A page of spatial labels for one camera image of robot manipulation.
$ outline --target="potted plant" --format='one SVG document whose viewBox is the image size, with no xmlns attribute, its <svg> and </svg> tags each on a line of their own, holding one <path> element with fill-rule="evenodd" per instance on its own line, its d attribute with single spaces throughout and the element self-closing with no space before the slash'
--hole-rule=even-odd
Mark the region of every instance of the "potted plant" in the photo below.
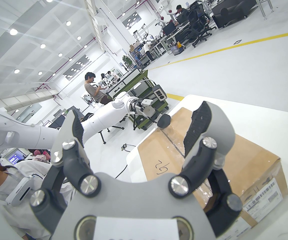
<svg viewBox="0 0 288 240">
<path fill-rule="evenodd" d="M 128 67 L 130 70 L 134 68 L 133 62 L 128 56 L 124 55 L 122 59 L 126 67 Z"/>
</svg>

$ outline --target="white label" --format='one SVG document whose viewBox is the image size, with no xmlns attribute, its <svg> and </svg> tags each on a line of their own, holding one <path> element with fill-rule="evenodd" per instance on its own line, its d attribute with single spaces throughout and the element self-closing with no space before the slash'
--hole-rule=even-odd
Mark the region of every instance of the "white label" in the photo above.
<svg viewBox="0 0 288 240">
<path fill-rule="evenodd" d="M 97 217 L 94 240 L 179 240 L 175 219 Z"/>
<path fill-rule="evenodd" d="M 259 223 L 282 200 L 281 190 L 276 179 L 273 178 L 243 206 L 243 210 Z"/>
<path fill-rule="evenodd" d="M 225 233 L 217 238 L 217 240 L 236 240 L 250 228 L 251 226 L 243 218 L 239 217 Z"/>
</svg>

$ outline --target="white shirt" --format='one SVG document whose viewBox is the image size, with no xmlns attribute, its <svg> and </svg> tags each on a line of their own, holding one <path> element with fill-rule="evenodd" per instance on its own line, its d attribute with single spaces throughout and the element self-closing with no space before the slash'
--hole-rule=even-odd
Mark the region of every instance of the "white shirt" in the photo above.
<svg viewBox="0 0 288 240">
<path fill-rule="evenodd" d="M 145 53 L 147 51 L 149 51 L 149 44 L 148 43 L 144 44 L 144 51 L 145 51 Z"/>
<path fill-rule="evenodd" d="M 111 75 L 117 80 L 120 78 L 114 71 L 111 71 Z"/>
<path fill-rule="evenodd" d="M 35 173 L 41 177 L 44 177 L 52 165 L 40 161 L 24 160 L 17 163 L 15 166 L 26 176 Z M 17 169 L 9 168 L 7 169 L 7 172 L 17 176 L 20 179 L 23 178 L 23 175 Z M 27 194 L 19 206 L 13 207 L 4 206 L 1 204 L 0 209 L 8 224 L 20 237 L 23 237 L 25 233 L 27 233 L 33 238 L 48 240 L 51 235 L 35 217 L 29 204 L 31 195 L 38 190 L 42 184 L 42 179 L 38 176 L 34 175 L 33 180 L 34 188 Z M 18 181 L 16 181 L 11 175 L 8 175 L 7 179 L 0 186 L 0 192 L 5 193 L 0 194 L 0 200 L 4 201 L 13 191 L 13 189 L 15 189 L 17 184 Z M 70 183 L 65 183 L 62 185 L 60 192 L 62 193 L 66 203 L 68 203 L 75 195 L 76 190 Z"/>
</svg>

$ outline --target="computer monitor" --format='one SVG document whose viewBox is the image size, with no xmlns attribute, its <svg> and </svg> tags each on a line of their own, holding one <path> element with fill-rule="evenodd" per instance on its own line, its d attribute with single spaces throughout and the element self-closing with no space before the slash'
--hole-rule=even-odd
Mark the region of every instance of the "computer monitor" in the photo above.
<svg viewBox="0 0 288 240">
<path fill-rule="evenodd" d="M 17 163 L 20 159 L 24 159 L 24 155 L 21 151 L 16 150 L 11 155 L 7 157 L 8 161 L 11 162 L 13 165 Z"/>
<path fill-rule="evenodd" d="M 176 26 L 174 25 L 173 22 L 170 22 L 167 26 L 163 28 L 163 31 L 165 32 L 165 35 L 169 35 L 173 31 L 176 30 Z"/>
<path fill-rule="evenodd" d="M 176 20 L 179 24 L 183 24 L 186 22 L 188 19 L 184 14 L 180 14 L 179 16 L 176 17 Z"/>
</svg>

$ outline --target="white table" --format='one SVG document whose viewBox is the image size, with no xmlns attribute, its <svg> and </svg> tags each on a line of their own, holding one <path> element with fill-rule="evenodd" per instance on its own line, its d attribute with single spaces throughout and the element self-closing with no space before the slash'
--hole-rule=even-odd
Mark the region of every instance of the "white table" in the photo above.
<svg viewBox="0 0 288 240">
<path fill-rule="evenodd" d="M 231 121 L 236 134 L 281 157 L 288 185 L 288 112 L 188 95 L 169 112 L 169 115 L 174 115 L 181 107 L 194 111 L 203 101 L 218 105 Z M 133 183 L 147 181 L 138 145 L 128 154 L 126 161 Z M 288 239 L 288 197 L 242 237 L 242 240 L 245 239 Z"/>
</svg>

